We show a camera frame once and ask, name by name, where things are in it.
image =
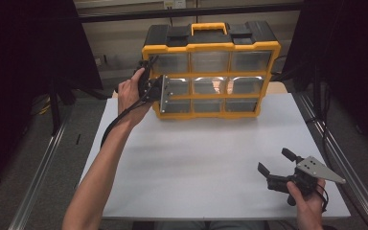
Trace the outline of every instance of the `person's left hand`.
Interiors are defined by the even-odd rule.
[[[118,115],[139,100],[138,81],[144,72],[145,69],[141,68],[130,80],[118,85]],[[131,110],[120,123],[127,123],[130,128],[134,128],[143,120],[150,107],[151,103],[145,103]]]

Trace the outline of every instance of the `white table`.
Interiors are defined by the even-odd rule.
[[[106,104],[84,176],[100,148],[104,130],[116,117],[117,100]],[[296,216],[287,194],[269,191],[258,172],[290,175],[295,163],[282,154],[323,161],[290,94],[263,99],[258,118],[168,121],[150,111],[131,133],[119,162],[104,218],[142,220],[286,219]],[[324,218],[350,213],[328,181]]]

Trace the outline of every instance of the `gray floor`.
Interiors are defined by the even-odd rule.
[[[117,85],[119,81],[105,80],[104,93],[110,95],[113,85]],[[286,84],[288,90],[292,91],[289,82]],[[58,146],[56,156],[51,163],[50,170],[47,171],[46,179],[40,190],[41,193],[35,201],[25,229],[59,229],[65,208],[74,192],[74,186],[79,181],[81,168],[84,166],[102,116],[104,102],[96,101],[81,92],[76,92],[76,95],[78,95],[78,102],[73,108],[70,122],[62,137],[62,143],[73,144],[63,145],[60,143]],[[368,137],[357,132],[355,120],[349,116],[337,99],[332,99],[328,119],[330,131],[368,189]],[[308,127],[321,149],[321,138],[313,124],[308,124]],[[50,111],[43,115],[35,115],[31,120],[29,131],[12,155],[10,164],[2,172],[0,229],[8,229],[10,226],[50,142],[51,128]],[[349,186],[346,186],[345,190],[353,198],[356,206],[360,206]],[[354,205],[345,195],[343,197],[352,217],[328,220],[325,223],[341,230],[367,229]],[[269,224],[273,230],[284,229],[277,221],[270,221]],[[132,222],[122,220],[104,220],[102,224],[103,229],[127,230],[131,229],[131,226]]]

